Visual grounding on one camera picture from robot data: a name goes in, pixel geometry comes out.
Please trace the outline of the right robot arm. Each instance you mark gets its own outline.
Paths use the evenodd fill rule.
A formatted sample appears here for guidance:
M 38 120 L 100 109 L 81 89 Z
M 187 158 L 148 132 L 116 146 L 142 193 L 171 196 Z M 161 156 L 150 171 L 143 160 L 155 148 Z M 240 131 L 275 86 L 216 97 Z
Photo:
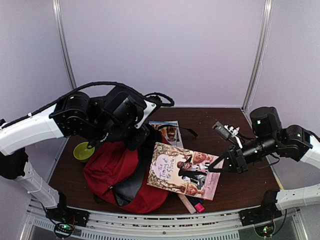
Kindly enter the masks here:
M 320 138 L 315 133 L 296 124 L 283 128 L 277 109 L 273 106 L 256 108 L 249 117 L 255 138 L 241 135 L 233 126 L 220 122 L 213 125 L 212 128 L 225 141 L 234 138 L 237 142 L 209 165 L 209 172 L 244 173 L 248 171 L 249 164 L 268 155 L 320 167 Z M 266 221 L 276 211 L 319 203 L 319 184 L 290 190 L 268 190 L 256 210 L 256 216 Z

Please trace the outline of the white dog cover book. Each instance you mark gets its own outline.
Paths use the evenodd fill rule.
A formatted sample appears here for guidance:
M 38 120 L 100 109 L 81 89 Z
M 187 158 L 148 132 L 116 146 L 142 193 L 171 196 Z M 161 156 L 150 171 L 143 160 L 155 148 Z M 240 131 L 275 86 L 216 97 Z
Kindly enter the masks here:
M 149 121 L 149 124 L 159 130 L 164 138 L 173 146 L 183 148 L 179 123 L 174 121 Z

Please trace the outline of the red student backpack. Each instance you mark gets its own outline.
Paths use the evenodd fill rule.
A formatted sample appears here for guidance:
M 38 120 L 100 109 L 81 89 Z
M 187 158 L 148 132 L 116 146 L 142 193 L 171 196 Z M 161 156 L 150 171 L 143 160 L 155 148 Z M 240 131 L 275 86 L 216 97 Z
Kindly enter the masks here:
M 83 169 L 90 191 L 104 202 L 134 214 L 160 208 L 169 192 L 147 184 L 157 142 L 167 140 L 160 131 L 151 129 L 142 145 L 133 151 L 122 142 L 103 144 Z

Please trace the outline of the illustrated Taming Shrew book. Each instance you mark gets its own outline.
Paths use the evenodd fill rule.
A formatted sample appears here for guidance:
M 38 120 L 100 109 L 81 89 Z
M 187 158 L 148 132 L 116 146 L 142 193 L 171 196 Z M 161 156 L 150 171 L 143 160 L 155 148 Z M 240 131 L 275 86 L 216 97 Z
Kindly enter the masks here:
M 215 155 L 157 142 L 147 184 L 169 192 L 212 201 L 220 173 L 210 172 Z

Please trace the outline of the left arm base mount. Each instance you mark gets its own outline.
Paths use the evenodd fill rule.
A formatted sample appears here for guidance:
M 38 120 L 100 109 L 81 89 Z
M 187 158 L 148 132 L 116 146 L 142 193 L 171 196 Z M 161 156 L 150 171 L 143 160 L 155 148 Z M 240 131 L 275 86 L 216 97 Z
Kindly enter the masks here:
M 77 227 L 86 227 L 90 213 L 85 210 L 67 208 L 66 210 L 45 209 L 46 217 L 55 223 L 66 223 Z

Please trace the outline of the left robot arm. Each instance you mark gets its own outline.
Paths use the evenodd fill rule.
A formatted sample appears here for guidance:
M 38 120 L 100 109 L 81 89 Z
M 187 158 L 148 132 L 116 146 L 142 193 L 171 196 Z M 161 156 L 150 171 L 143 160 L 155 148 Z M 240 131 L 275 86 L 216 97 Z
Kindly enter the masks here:
M 51 188 L 35 172 L 28 160 L 26 146 L 49 139 L 75 135 L 98 143 L 123 143 L 130 150 L 141 147 L 151 133 L 145 123 L 160 107 L 172 107 L 170 97 L 153 92 L 143 95 L 123 83 L 111 82 L 104 96 L 90 97 L 78 87 L 42 108 L 11 122 L 0 122 L 0 174 L 20 181 L 38 199 L 48 214 L 61 222 L 72 218 L 66 196 Z

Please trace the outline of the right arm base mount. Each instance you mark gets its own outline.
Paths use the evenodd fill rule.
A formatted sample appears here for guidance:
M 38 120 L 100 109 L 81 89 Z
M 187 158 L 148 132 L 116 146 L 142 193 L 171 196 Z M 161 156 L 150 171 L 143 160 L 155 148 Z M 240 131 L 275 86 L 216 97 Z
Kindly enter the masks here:
M 247 208 L 238 212 L 242 226 L 256 225 L 268 222 L 282 216 L 282 212 L 268 207 Z

